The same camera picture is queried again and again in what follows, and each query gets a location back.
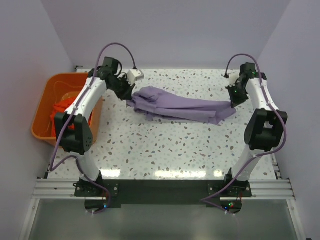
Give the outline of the purple t shirt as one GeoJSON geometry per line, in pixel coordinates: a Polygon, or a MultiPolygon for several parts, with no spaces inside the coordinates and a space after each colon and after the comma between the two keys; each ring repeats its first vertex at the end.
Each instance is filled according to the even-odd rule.
{"type": "Polygon", "coordinates": [[[150,121],[157,117],[218,125],[237,112],[229,101],[186,98],[151,86],[132,94],[126,103],[150,121]]]}

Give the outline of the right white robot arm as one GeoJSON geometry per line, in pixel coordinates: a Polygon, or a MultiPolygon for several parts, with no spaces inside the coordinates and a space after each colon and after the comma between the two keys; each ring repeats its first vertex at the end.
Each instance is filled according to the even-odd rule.
{"type": "Polygon", "coordinates": [[[229,170],[232,179],[223,183],[223,192],[230,197],[240,190],[239,182],[250,180],[259,160],[273,154],[286,136],[285,126],[288,114],[275,105],[267,86],[267,77],[256,70],[254,63],[240,66],[239,75],[226,74],[230,85],[228,90],[231,107],[235,108],[251,100],[253,114],[244,131],[244,150],[237,163],[229,170]]]}

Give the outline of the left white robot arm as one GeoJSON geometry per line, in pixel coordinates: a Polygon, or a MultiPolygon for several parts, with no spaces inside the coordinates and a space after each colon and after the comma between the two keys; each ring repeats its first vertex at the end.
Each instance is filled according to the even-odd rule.
{"type": "Polygon", "coordinates": [[[122,101],[131,100],[136,81],[143,78],[144,74],[136,67],[123,72],[122,64],[112,57],[105,57],[101,66],[93,68],[73,103],[64,112],[58,112],[54,116],[56,145],[49,170],[53,172],[60,166],[54,161],[58,148],[62,148],[69,154],[65,157],[66,160],[76,160],[80,178],[87,181],[86,191],[92,196],[99,196],[104,190],[104,184],[98,180],[100,170],[89,156],[94,141],[89,118],[106,91],[113,91],[122,101]]]}

